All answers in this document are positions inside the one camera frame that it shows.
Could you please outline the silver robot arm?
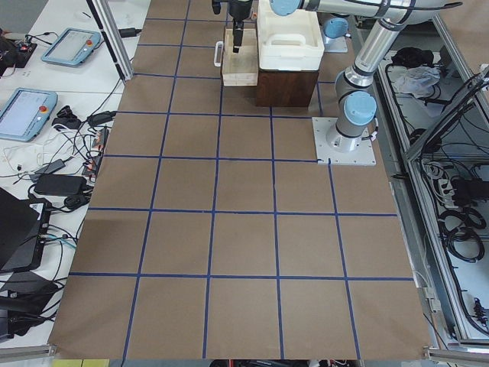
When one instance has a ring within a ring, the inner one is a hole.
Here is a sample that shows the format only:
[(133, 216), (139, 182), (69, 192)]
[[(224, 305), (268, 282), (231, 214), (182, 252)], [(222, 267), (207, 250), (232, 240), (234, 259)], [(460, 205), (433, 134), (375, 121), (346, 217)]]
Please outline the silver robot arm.
[(270, 1), (272, 12), (286, 17), (296, 11), (325, 12), (375, 18), (367, 40), (354, 63), (335, 81), (339, 117), (325, 134), (335, 151), (349, 153), (361, 143), (362, 134), (374, 119), (377, 103), (368, 92), (374, 73), (398, 34), (410, 24), (433, 19), (441, 10), (455, 8), (461, 2), (448, 1)]

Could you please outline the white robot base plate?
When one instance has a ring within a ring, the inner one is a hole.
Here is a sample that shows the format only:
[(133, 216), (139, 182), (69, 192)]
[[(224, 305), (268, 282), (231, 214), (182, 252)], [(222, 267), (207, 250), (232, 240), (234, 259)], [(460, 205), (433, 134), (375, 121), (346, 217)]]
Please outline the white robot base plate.
[(357, 138), (346, 138), (336, 129), (337, 118), (313, 117), (316, 161), (323, 165), (375, 166), (373, 143), (367, 127)]

